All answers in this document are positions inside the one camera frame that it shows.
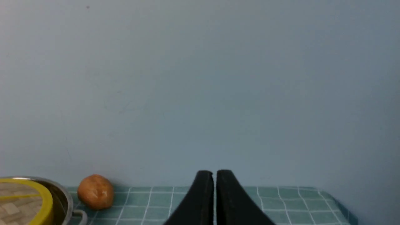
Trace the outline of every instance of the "wall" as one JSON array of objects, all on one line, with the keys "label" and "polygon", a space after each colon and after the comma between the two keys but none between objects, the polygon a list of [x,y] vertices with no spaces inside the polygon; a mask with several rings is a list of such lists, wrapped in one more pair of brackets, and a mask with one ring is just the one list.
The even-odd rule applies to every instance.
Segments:
[{"label": "wall", "polygon": [[400,204],[398,1],[0,2],[0,175],[313,185]]}]

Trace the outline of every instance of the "brown potato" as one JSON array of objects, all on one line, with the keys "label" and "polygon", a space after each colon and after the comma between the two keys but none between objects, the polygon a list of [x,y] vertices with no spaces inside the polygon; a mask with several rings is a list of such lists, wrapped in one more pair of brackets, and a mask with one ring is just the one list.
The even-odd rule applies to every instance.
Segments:
[{"label": "brown potato", "polygon": [[107,209],[112,206],[114,189],[109,180],[98,174],[93,174],[80,182],[78,198],[93,210]]}]

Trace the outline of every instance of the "metal pot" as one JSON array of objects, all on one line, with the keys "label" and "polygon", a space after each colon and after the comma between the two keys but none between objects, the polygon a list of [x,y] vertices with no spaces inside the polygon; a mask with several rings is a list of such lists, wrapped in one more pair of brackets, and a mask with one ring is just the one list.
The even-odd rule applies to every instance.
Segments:
[{"label": "metal pot", "polygon": [[59,183],[41,177],[7,177],[18,180],[31,180],[45,186],[53,197],[54,225],[68,225],[72,216],[81,216],[79,225],[88,223],[88,216],[83,210],[75,209],[72,196]]}]

